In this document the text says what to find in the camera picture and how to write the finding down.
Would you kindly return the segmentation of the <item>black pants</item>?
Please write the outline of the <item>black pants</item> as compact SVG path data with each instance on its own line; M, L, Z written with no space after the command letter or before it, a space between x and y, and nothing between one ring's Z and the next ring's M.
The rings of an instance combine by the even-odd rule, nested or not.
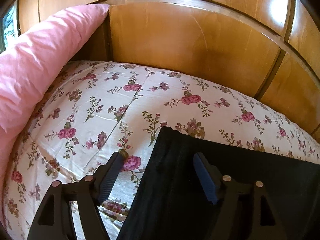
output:
M319 165L161 129L119 239L319 239Z

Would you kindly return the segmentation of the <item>floral bed sheet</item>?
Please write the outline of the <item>floral bed sheet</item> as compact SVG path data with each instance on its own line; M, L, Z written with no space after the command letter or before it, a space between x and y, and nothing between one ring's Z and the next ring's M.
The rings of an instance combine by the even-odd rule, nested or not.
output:
M17 141L4 185L9 235L26 239L53 181L79 181L118 151L129 158L99 209L115 239L164 126L195 138L319 162L319 144L306 131L233 89L134 64L73 62Z

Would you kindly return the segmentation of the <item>wooden wardrobe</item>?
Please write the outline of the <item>wooden wardrobe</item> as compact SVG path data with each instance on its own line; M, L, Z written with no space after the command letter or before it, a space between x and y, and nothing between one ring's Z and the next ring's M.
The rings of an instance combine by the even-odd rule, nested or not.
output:
M319 139L319 16L307 0L17 0L21 32L67 7L110 12L75 56L233 88Z

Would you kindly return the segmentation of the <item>pink pillow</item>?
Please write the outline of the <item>pink pillow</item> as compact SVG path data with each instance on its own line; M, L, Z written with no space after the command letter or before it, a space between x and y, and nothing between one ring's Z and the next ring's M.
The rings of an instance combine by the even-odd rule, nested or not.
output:
M68 7L34 25L1 53L1 183L14 143L35 106L108 11L106 4Z

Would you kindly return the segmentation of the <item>window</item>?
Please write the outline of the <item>window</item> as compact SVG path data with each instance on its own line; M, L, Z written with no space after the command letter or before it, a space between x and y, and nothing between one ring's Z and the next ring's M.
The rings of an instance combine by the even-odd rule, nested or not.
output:
M1 17L1 53L12 46L20 34L18 0L15 0Z

